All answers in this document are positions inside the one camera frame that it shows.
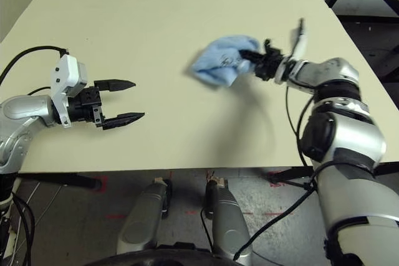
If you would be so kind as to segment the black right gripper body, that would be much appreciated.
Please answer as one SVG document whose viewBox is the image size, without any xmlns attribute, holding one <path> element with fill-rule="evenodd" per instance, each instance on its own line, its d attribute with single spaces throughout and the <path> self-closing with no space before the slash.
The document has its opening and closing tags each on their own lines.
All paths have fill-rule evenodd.
<svg viewBox="0 0 399 266">
<path fill-rule="evenodd" d="M 261 54 L 254 68 L 255 76 L 263 81 L 273 79 L 284 56 L 280 49 L 272 46 L 271 40 L 264 41 L 264 53 Z"/>
</svg>

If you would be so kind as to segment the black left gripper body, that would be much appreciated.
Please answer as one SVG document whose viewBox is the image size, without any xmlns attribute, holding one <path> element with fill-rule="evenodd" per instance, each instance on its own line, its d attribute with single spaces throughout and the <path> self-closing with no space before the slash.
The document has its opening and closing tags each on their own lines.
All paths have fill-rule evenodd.
<svg viewBox="0 0 399 266">
<path fill-rule="evenodd" d="M 69 97 L 67 104 L 67 113 L 71 123 L 85 121 L 94 123 L 97 127 L 105 125 L 100 89 L 98 87 L 84 88 L 76 96 Z"/>
</svg>

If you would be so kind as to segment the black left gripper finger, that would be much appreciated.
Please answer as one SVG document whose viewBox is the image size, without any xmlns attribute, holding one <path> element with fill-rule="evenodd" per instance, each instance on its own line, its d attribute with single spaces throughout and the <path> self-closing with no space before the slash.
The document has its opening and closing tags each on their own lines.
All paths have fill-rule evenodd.
<svg viewBox="0 0 399 266">
<path fill-rule="evenodd" d="M 102 129 L 103 130 L 110 130 L 114 128 L 119 128 L 123 126 L 127 126 L 140 118 L 145 116 L 143 112 L 130 112 L 130 113 L 123 113 L 119 114 L 116 117 L 109 118 L 109 119 L 104 119 L 104 122 L 102 123 Z"/>
<path fill-rule="evenodd" d="M 94 86 L 100 91 L 117 92 L 135 87 L 136 84 L 129 80 L 108 79 L 108 80 L 95 80 Z"/>
</svg>

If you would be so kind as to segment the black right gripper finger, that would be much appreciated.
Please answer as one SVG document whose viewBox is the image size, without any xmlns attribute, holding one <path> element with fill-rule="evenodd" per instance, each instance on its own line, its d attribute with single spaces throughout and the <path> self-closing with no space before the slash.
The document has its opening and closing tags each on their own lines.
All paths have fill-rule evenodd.
<svg viewBox="0 0 399 266">
<path fill-rule="evenodd" d="M 254 50 L 239 50 L 239 54 L 242 58 L 263 58 L 264 54 L 261 54 Z"/>
<path fill-rule="evenodd" d="M 264 65 L 264 56 L 242 56 L 242 69 L 256 69 Z"/>
</svg>

